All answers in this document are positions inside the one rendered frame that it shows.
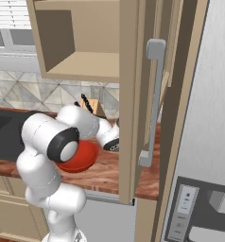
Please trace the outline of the silver fridge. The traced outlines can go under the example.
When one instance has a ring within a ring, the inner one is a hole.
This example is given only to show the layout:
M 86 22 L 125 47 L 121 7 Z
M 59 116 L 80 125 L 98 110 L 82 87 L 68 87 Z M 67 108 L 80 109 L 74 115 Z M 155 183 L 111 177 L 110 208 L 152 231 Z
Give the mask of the silver fridge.
M 225 242 L 225 0 L 199 0 L 159 223 L 160 242 Z

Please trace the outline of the grey wall outlet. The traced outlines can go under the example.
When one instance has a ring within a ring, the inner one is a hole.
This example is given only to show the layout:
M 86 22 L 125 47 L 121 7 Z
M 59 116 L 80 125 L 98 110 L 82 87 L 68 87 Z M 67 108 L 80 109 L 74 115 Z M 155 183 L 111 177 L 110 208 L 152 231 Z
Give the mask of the grey wall outlet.
M 100 90 L 98 87 L 92 86 L 91 87 L 91 98 L 99 99 Z

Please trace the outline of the silver dishwasher front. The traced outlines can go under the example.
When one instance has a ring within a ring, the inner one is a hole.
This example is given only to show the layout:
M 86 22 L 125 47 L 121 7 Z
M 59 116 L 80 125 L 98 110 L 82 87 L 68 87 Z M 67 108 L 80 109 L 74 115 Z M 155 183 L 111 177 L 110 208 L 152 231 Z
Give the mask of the silver dishwasher front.
M 119 202 L 119 196 L 86 190 L 87 201 L 75 215 L 88 242 L 134 242 L 137 200 Z

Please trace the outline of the tan base cabinets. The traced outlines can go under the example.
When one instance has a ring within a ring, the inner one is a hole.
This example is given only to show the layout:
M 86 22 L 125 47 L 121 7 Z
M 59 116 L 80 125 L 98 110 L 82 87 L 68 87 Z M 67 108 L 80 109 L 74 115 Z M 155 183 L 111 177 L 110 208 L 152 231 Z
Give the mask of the tan base cabinets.
M 25 199 L 20 179 L 0 176 L 0 238 L 17 242 L 41 242 L 48 234 L 43 210 Z

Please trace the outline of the wooden knife block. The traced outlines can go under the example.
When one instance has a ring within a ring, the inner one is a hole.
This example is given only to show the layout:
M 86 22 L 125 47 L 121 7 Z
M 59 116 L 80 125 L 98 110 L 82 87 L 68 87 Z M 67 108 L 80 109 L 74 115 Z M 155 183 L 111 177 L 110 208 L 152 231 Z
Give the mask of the wooden knife block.
M 88 98 L 85 94 L 82 94 L 80 101 L 75 101 L 74 104 L 98 117 L 106 117 L 98 99 Z

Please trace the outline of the red bowl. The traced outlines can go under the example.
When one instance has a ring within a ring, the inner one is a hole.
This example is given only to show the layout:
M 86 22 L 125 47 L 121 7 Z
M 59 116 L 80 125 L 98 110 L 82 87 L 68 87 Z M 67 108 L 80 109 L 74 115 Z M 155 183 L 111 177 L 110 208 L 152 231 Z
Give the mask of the red bowl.
M 75 156 L 66 163 L 57 163 L 57 167 L 68 173 L 78 173 L 91 167 L 98 156 L 97 144 L 90 141 L 80 141 Z

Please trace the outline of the tan open wall cabinet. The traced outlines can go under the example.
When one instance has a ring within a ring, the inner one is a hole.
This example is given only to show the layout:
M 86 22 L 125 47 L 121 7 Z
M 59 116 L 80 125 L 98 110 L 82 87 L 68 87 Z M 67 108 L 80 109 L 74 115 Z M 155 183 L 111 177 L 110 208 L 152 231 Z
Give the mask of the tan open wall cabinet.
M 119 0 L 26 0 L 43 78 L 119 81 Z

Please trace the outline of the black sink basin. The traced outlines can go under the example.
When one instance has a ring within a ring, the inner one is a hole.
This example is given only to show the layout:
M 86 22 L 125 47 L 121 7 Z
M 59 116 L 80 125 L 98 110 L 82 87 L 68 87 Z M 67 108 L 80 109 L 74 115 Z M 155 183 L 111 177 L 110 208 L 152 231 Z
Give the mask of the black sink basin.
M 11 112 L 0 110 L 0 160 L 15 162 L 25 149 L 21 129 L 25 121 L 38 111 Z

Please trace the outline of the tan cabinet door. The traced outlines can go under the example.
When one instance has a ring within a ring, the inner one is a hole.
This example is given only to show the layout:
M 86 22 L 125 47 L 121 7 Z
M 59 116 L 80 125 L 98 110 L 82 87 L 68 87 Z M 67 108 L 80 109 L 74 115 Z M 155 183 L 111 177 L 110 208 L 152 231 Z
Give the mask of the tan cabinet door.
M 147 41 L 157 29 L 163 0 L 120 0 L 119 31 L 119 201 L 134 198 L 146 147 L 147 104 L 151 61 Z

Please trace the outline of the window with white blinds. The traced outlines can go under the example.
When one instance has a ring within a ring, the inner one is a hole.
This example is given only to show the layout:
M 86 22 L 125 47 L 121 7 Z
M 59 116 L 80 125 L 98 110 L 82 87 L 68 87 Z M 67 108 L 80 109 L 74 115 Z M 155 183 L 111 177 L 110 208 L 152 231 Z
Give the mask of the window with white blinds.
M 0 0 L 0 52 L 35 53 L 26 0 Z

